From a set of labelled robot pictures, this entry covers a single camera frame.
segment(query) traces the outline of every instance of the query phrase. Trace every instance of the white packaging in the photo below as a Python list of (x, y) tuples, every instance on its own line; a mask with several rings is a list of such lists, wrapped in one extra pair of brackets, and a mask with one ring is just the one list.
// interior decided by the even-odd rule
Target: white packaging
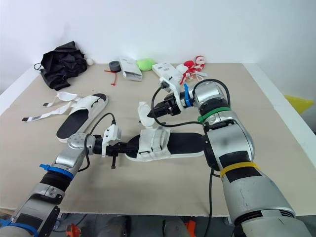
[(182, 74), (170, 63), (157, 63), (152, 66), (153, 71), (161, 78), (174, 78), (177, 82), (181, 81)]
[(124, 78), (136, 81), (142, 80), (143, 75), (136, 64), (136, 60), (129, 57), (120, 57), (119, 64)]

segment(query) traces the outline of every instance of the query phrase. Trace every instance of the blue ring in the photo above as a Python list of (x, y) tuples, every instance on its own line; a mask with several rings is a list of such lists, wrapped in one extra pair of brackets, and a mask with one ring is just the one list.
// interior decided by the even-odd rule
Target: blue ring
[(184, 83), (184, 98), (185, 98), (186, 105), (188, 107), (192, 107), (190, 103), (190, 97), (189, 97), (189, 87), (186, 83)]
[(40, 167), (42, 167), (44, 170), (47, 170), (47, 171), (55, 171), (55, 172), (64, 174), (64, 175), (68, 176), (71, 179), (74, 178), (74, 175), (72, 173), (70, 173), (70, 172), (68, 172), (68, 171), (66, 171), (64, 169), (58, 168), (58, 167), (52, 167), (49, 164), (40, 164)]
[(34, 237), (39, 237), (37, 229), (35, 229), (33, 226), (29, 226), (29, 225), (21, 224), (21, 223), (12, 223), (11, 221), (8, 222), (8, 221), (3, 221), (3, 220), (1, 220), (0, 222), (2, 223), (2, 227), (16, 226), (19, 228), (23, 228), (27, 231), (31, 231), (34, 234)]

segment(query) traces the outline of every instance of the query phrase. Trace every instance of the folded black fabric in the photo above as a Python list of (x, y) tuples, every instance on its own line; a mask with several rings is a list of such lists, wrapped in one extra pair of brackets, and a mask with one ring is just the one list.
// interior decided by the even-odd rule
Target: folded black fabric
[(77, 77), (87, 70), (87, 62), (83, 57), (84, 54), (71, 41), (43, 55), (41, 65), (44, 69), (40, 70), (40, 74), (51, 89), (68, 87), (68, 78)]

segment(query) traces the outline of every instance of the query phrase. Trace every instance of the beige tabletop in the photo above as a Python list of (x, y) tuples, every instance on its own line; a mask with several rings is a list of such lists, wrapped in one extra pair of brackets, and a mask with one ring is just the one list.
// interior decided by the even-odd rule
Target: beige tabletop
[[(122, 129), (122, 141), (138, 135), (139, 101), (150, 103), (158, 85), (152, 71), (143, 73), (143, 81), (129, 81), (118, 74), (116, 86), (110, 86), (114, 75), (104, 72), (108, 65), (90, 66), (79, 77), (69, 79), (70, 87), (62, 91), (81, 97), (105, 93), (109, 97), (106, 112), (115, 114)], [(278, 113), (242, 64), (210, 64), (204, 71), (210, 78), (223, 81), (229, 88), (232, 109), (255, 142), (255, 162), (279, 186), (298, 215), (316, 214), (316, 172), (311, 161), (294, 139)], [(51, 116), (23, 123), (21, 119), (41, 115), (61, 104), (44, 108), (56, 92), (38, 76), (0, 117), (0, 207), (15, 209), (27, 197), (45, 171), (41, 163), (51, 164), (65, 144), (56, 131), (67, 115)], [(161, 92), (157, 102), (166, 95)], [(179, 123), (196, 120), (191, 108), (178, 116), (160, 120)], [(95, 129), (103, 134), (111, 118)], [(173, 128), (173, 131), (198, 132), (199, 125)], [(88, 170), (76, 175), (62, 204), (64, 212), (207, 215), (210, 168), (204, 156), (160, 160), (129, 161), (119, 155), (117, 168), (111, 169), (111, 158), (91, 157)], [(213, 215), (228, 215), (220, 179), (213, 179)]]

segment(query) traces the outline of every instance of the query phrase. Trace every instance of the yellow tape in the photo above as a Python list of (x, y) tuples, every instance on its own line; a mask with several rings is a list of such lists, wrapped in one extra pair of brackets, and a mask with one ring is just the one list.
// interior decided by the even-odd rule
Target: yellow tape
[(224, 169), (221, 170), (221, 178), (223, 178), (223, 176), (228, 172), (231, 171), (233, 169), (238, 169), (238, 168), (242, 168), (242, 167), (255, 167), (257, 169), (259, 169), (259, 167), (254, 163), (254, 162), (240, 162), (240, 163), (235, 163), (235, 164), (231, 164), (229, 166), (226, 166)]

